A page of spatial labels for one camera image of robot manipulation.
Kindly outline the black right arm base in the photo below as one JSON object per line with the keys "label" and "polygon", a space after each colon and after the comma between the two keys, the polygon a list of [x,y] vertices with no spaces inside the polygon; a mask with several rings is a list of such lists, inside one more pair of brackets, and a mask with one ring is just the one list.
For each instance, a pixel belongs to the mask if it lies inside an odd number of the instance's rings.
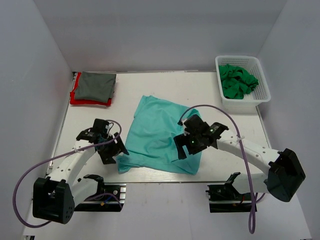
{"label": "black right arm base", "polygon": [[249,213],[252,198],[248,175],[235,172],[224,182],[210,183],[205,191],[209,200],[210,213]]}

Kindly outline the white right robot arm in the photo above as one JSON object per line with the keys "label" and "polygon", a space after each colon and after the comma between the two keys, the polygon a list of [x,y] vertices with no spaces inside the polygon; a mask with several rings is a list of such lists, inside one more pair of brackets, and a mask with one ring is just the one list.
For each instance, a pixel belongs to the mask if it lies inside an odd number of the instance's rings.
{"label": "white right robot arm", "polygon": [[279,151],[241,140],[227,126],[218,122],[208,125],[196,114],[180,120],[178,125],[183,127],[183,133],[173,138],[178,159],[213,147],[247,160],[261,171],[252,175],[235,172],[224,183],[218,183],[209,193],[221,201],[236,200],[253,189],[255,193],[268,193],[282,202],[289,202],[306,178],[293,150]]}

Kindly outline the teal t shirt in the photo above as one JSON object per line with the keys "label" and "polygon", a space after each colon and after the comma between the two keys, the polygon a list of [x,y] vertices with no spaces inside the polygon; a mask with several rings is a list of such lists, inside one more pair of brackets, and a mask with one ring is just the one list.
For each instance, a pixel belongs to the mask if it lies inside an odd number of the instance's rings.
{"label": "teal t shirt", "polygon": [[128,154],[116,159],[118,172],[145,167],[195,175],[200,167],[201,153],[179,159],[174,137],[184,132],[178,125],[181,116],[188,118],[198,114],[198,110],[189,110],[184,105],[152,95],[142,96],[125,141]]}

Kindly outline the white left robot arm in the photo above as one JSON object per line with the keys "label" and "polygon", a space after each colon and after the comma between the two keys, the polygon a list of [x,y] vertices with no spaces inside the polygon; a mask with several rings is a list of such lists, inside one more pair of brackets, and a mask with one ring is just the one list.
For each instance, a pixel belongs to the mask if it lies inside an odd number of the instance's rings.
{"label": "white left robot arm", "polygon": [[93,126],[76,137],[71,152],[47,177],[33,185],[32,215],[35,218],[66,224],[78,205],[104,197],[116,199],[105,189],[104,178],[97,174],[78,177],[88,160],[98,154],[104,165],[114,164],[119,154],[128,155],[120,132],[111,133],[117,122],[96,118]]}

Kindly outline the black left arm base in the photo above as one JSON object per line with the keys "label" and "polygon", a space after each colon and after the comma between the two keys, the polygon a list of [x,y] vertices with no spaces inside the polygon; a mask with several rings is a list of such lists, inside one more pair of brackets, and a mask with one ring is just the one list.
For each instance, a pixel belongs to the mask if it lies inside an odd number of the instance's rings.
{"label": "black left arm base", "polygon": [[75,212],[120,212],[125,203],[126,184],[106,183],[102,176],[87,174],[71,187]]}

